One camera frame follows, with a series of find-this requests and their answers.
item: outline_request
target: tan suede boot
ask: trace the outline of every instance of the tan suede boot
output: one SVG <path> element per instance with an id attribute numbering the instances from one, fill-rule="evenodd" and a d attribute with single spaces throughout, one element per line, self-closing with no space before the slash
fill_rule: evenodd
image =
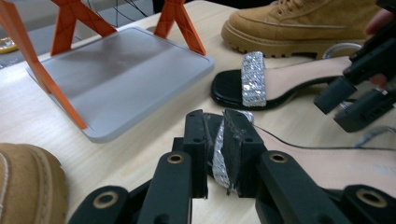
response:
<path id="1" fill-rule="evenodd" d="M 362 44 L 364 28 L 379 9 L 375 0 L 279 0 L 236 11 L 225 22 L 221 36 L 244 53 L 257 50 L 267 58 L 292 54 L 320 58 L 334 44 Z"/>
<path id="2" fill-rule="evenodd" d="M 65 223 L 64 171 L 48 151 L 0 144 L 0 223 Z"/>

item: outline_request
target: wooden table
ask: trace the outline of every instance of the wooden table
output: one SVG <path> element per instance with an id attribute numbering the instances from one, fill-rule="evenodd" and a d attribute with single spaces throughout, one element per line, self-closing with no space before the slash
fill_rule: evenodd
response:
<path id="1" fill-rule="evenodd" d="M 116 185 L 132 190 L 151 179 L 158 159 L 171 150 L 174 137 L 183 136 L 187 113 L 196 109 L 218 114 L 223 111 L 209 97 L 210 83 L 218 72 L 240 68 L 243 55 L 226 46 L 219 35 L 222 24 L 236 9 L 205 1 L 188 3 L 186 9 L 207 54 L 216 60 L 214 71 L 109 143 L 90 142 L 30 78 L 26 63 L 0 71 L 0 142 L 43 147 L 60 160 L 70 191 L 67 218 L 95 189 Z M 150 28 L 158 18 L 154 15 L 126 27 Z M 176 25 L 169 38 L 184 41 Z M 307 61 L 310 59 L 304 57 L 265 59 L 268 68 Z M 326 116 L 314 106 L 313 99 L 321 89 L 308 88 L 276 109 L 254 112 L 255 123 L 299 146 L 351 146 L 363 132 L 344 132 L 332 120 L 332 114 Z M 395 127 L 395 111 L 372 126 L 378 125 Z M 385 134 L 369 146 L 396 148 L 396 140 Z M 227 197 L 226 190 L 210 178 L 208 187 L 208 200 L 193 201 L 192 223 L 260 223 L 253 199 L 238 199 L 233 194 Z"/>

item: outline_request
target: gray tray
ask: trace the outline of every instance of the gray tray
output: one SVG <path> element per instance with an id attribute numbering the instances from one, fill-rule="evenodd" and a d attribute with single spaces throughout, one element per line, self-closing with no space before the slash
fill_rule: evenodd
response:
<path id="1" fill-rule="evenodd" d="M 87 123 L 82 132 L 94 143 L 117 138 L 214 67 L 211 57 L 139 27 L 42 63 Z"/>

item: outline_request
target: orange plastic frame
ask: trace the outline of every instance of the orange plastic frame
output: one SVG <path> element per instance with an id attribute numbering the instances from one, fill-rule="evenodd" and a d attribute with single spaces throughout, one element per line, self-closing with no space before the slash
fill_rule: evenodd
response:
<path id="1" fill-rule="evenodd" d="M 154 34 L 162 38 L 168 37 L 169 31 L 175 21 L 190 50 L 205 55 L 205 48 L 183 6 L 184 1 L 165 0 L 163 12 Z M 77 21 L 83 22 L 100 36 L 107 36 L 117 32 L 115 28 L 91 11 L 80 0 L 52 0 L 52 2 L 58 5 L 59 12 L 50 51 L 51 56 L 71 49 Z M 13 3 L 0 0 L 0 24 L 20 49 L 23 57 L 35 74 L 38 84 L 44 91 L 55 96 L 65 112 L 80 129 L 86 129 L 87 124 L 38 60 L 18 10 Z"/>

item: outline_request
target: silver strap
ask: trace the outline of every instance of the silver strap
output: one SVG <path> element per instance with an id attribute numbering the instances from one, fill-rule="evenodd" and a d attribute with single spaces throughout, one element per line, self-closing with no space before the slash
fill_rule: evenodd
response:
<path id="1" fill-rule="evenodd" d="M 261 52 L 245 54 L 242 62 L 242 104 L 244 106 L 265 106 L 264 58 Z"/>

